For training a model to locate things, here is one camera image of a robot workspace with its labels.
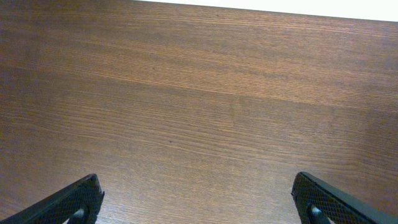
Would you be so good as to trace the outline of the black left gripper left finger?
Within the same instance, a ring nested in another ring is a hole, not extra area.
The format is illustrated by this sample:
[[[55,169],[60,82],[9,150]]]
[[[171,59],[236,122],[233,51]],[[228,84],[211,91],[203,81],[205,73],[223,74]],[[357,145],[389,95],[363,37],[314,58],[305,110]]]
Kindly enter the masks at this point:
[[[95,223],[104,196],[98,176],[89,174],[2,220],[1,224]]]

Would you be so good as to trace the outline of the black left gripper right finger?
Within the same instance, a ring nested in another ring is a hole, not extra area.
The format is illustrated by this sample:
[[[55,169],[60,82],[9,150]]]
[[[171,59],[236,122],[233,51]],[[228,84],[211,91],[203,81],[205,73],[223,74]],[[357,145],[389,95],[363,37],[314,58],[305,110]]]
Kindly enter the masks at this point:
[[[291,195],[302,223],[397,224],[397,218],[377,211],[308,172],[295,176]]]

